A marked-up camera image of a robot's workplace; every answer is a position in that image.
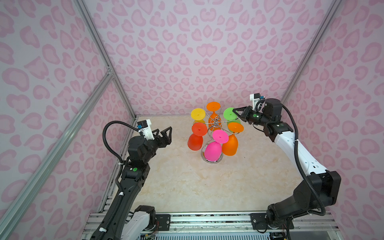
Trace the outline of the green wine glass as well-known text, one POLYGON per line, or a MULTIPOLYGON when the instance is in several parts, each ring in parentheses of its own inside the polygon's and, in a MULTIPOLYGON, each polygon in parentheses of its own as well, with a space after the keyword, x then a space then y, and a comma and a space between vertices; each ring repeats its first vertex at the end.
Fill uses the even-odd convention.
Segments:
POLYGON ((226 119, 227 126, 230 123, 238 123, 241 124, 241 120, 239 117, 233 112, 234 108, 227 108, 224 113, 223 117, 226 119))

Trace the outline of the pink wine glass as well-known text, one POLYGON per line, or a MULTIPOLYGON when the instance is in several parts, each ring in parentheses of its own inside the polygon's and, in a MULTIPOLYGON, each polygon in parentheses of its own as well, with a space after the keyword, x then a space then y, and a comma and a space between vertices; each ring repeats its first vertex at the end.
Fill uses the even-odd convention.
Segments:
POLYGON ((204 151, 204 157, 208 162, 216 162, 222 155, 223 144, 229 140, 229 135, 223 130, 216 130, 212 133, 213 141, 209 143, 204 151))

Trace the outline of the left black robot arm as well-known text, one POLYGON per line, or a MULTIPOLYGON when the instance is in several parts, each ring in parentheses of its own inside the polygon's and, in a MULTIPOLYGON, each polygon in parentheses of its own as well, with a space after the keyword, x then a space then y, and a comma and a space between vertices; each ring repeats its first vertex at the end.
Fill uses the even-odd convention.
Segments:
POLYGON ((139 135, 129 140, 127 159, 118 157, 121 166, 115 179, 118 192, 92 234, 92 240, 136 240, 145 229, 154 230, 157 227, 154 207, 139 206, 131 218, 129 213, 150 172, 149 161, 159 148, 172 143, 172 127, 152 131, 139 122, 138 127, 131 129, 139 135))

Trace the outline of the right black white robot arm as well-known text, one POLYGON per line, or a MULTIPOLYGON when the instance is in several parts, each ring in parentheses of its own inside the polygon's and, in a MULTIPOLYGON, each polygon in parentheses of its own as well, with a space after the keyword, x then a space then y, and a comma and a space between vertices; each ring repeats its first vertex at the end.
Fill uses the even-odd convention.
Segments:
POLYGON ((261 99, 252 107, 233 109, 243 122, 263 127, 263 132, 297 167, 302 182, 285 200, 268 206, 268 228, 289 230, 294 219, 307 215, 324 216, 326 207, 336 203, 341 175, 329 171, 299 140, 299 129, 292 113, 278 99, 261 99))

